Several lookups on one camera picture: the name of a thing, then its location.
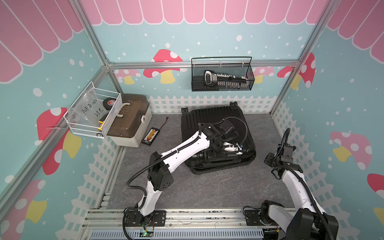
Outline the black hard-shell suitcase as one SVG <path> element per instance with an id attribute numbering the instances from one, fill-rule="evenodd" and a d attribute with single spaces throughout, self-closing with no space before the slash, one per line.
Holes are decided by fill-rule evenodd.
<path id="1" fill-rule="evenodd" d="M 189 111 L 182 108 L 182 140 L 202 131 L 210 146 L 185 164 L 195 175 L 249 165 L 257 156 L 256 146 L 243 111 L 237 102 Z"/>

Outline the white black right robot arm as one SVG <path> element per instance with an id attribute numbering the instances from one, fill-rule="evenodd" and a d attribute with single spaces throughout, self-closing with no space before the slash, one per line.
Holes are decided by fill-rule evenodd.
<path id="1" fill-rule="evenodd" d="M 278 226 L 274 234 L 265 232 L 265 239 L 335 240 L 339 223 L 320 206 L 305 181 L 302 168 L 293 162 L 296 146 L 288 143 L 290 132 L 290 129 L 285 130 L 277 152 L 269 153 L 264 163 L 272 168 L 274 177 L 286 185 L 295 213 L 290 213 L 280 203 L 265 200 L 259 208 L 243 207 L 247 225 Z"/>

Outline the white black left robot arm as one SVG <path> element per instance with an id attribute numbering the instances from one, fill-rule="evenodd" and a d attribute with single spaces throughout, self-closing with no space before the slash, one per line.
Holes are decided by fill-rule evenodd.
<path id="1" fill-rule="evenodd" d="M 240 143 L 233 140 L 238 137 L 232 135 L 236 131 L 230 119 L 240 121 L 245 127 L 245 136 Z M 140 226 L 145 230 L 147 226 L 155 222 L 154 211 L 162 191 L 174 183 L 172 173 L 186 160 L 196 153 L 212 148 L 223 153 L 241 155 L 244 142 L 249 135 L 247 123 L 238 117 L 226 117 L 216 123 L 198 123 L 198 130 L 186 141 L 177 147 L 159 154 L 154 152 L 151 155 L 150 163 L 132 175 L 126 183 L 130 190 L 143 192 L 141 200 L 134 208 L 126 208 L 123 211 L 123 229 L 129 214 L 137 211 L 140 216 Z"/>

